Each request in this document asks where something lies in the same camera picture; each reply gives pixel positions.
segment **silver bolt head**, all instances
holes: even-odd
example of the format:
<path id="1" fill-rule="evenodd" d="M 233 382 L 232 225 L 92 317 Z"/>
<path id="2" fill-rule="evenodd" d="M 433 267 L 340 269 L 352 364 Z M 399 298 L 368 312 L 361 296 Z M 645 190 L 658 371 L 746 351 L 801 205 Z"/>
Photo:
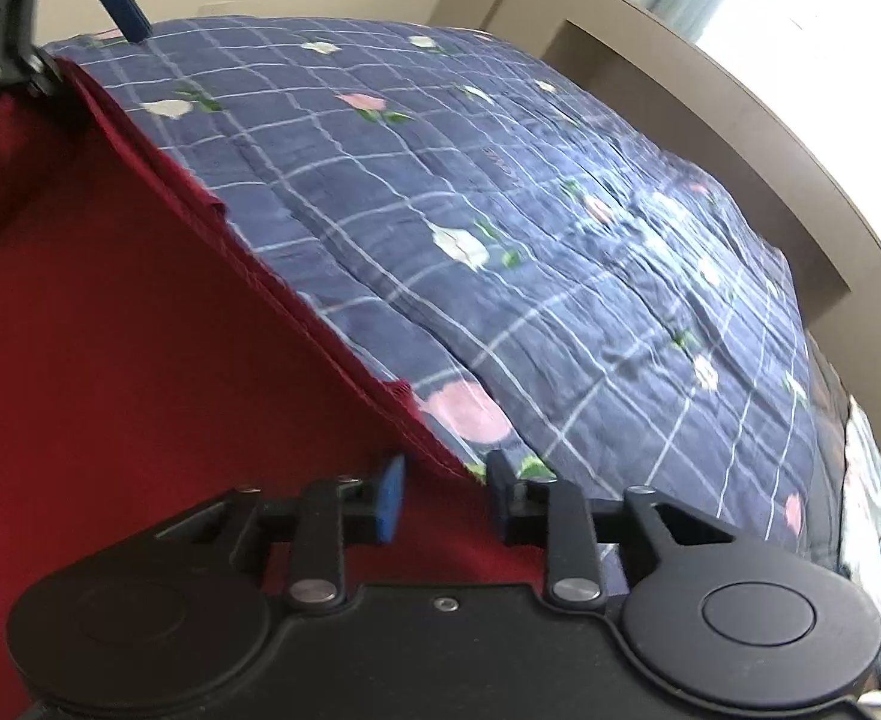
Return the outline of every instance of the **silver bolt head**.
<path id="1" fill-rule="evenodd" d="M 457 611 L 461 604 L 456 598 L 434 598 L 434 608 L 437 611 Z"/>
<path id="2" fill-rule="evenodd" d="M 554 583 L 554 595 L 569 604 L 586 604 L 601 597 L 601 589 L 596 581 L 569 577 Z"/>
<path id="3" fill-rule="evenodd" d="M 290 598 L 302 604 L 326 604 L 337 598 L 337 588 L 326 579 L 295 581 L 288 592 Z"/>

